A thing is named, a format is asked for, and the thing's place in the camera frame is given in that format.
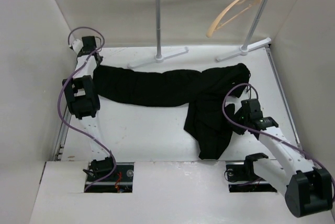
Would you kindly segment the black trousers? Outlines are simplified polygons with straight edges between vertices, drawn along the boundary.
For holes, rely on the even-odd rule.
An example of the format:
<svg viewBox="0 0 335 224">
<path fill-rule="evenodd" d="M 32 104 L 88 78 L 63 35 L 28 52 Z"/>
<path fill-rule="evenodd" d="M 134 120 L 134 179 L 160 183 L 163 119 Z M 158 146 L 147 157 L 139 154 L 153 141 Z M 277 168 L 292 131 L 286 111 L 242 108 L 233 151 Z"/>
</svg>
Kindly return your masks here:
<svg viewBox="0 0 335 224">
<path fill-rule="evenodd" d="M 136 72 L 100 65 L 93 83 L 98 95 L 123 104 L 146 107 L 177 107 L 188 104 L 184 130 L 199 145 L 199 158 L 219 159 L 228 147 L 233 126 L 225 118 L 233 116 L 235 106 L 222 109 L 227 93 L 239 98 L 251 73 L 239 63 L 204 71 L 171 70 L 163 73 Z"/>
</svg>

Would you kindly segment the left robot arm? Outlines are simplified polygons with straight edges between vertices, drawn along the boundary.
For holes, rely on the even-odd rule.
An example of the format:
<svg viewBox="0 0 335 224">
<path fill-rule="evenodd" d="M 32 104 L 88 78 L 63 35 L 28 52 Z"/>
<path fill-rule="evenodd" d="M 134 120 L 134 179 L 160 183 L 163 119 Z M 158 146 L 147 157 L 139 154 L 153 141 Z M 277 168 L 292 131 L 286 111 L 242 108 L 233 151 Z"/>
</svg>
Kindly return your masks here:
<svg viewBox="0 0 335 224">
<path fill-rule="evenodd" d="M 102 177 L 110 182 L 117 177 L 117 168 L 106 146 L 98 117 L 101 104 L 93 82 L 93 74 L 103 57 L 96 51 L 97 38 L 86 36 L 81 40 L 74 40 L 71 44 L 70 48 L 77 54 L 77 64 L 75 74 L 66 85 L 64 94 L 70 113 L 79 120 L 82 131 L 91 139 L 93 160 L 84 172 L 91 180 Z"/>
</svg>

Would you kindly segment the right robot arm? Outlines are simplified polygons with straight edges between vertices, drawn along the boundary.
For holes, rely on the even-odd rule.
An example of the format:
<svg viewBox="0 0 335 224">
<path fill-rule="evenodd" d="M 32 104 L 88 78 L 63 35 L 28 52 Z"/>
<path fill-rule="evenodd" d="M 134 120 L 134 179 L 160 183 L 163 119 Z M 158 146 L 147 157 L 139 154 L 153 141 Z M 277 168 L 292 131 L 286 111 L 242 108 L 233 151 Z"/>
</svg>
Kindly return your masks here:
<svg viewBox="0 0 335 224">
<path fill-rule="evenodd" d="M 268 182 L 284 197 L 288 210 L 297 218 L 333 208 L 331 174 L 290 144 L 278 123 L 263 116 L 258 99 L 242 100 L 230 122 L 241 133 L 252 133 L 275 157 L 272 161 L 264 153 L 246 156 L 242 171 L 247 179 L 259 177 Z"/>
</svg>

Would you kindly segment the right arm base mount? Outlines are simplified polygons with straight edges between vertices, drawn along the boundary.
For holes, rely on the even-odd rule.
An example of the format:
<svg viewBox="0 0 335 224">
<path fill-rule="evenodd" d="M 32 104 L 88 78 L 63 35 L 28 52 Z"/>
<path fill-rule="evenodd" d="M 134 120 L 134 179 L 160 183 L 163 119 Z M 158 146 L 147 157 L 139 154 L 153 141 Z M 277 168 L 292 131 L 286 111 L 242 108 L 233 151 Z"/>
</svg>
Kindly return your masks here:
<svg viewBox="0 0 335 224">
<path fill-rule="evenodd" d="M 264 179 L 248 175 L 242 162 L 227 162 L 224 177 L 230 193 L 276 193 L 277 190 Z"/>
</svg>

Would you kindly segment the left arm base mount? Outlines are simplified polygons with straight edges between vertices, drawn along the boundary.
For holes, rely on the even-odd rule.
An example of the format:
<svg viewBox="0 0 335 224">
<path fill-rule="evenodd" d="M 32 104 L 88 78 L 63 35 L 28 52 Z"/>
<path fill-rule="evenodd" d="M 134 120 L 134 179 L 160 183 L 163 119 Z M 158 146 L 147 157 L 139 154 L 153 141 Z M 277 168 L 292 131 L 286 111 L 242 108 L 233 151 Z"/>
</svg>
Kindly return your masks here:
<svg viewBox="0 0 335 224">
<path fill-rule="evenodd" d="M 134 163 L 117 163 L 112 175 L 91 185 L 98 178 L 108 174 L 108 171 L 100 172 L 97 176 L 92 170 L 84 169 L 86 180 L 84 185 L 85 193 L 132 193 L 134 178 Z"/>
</svg>

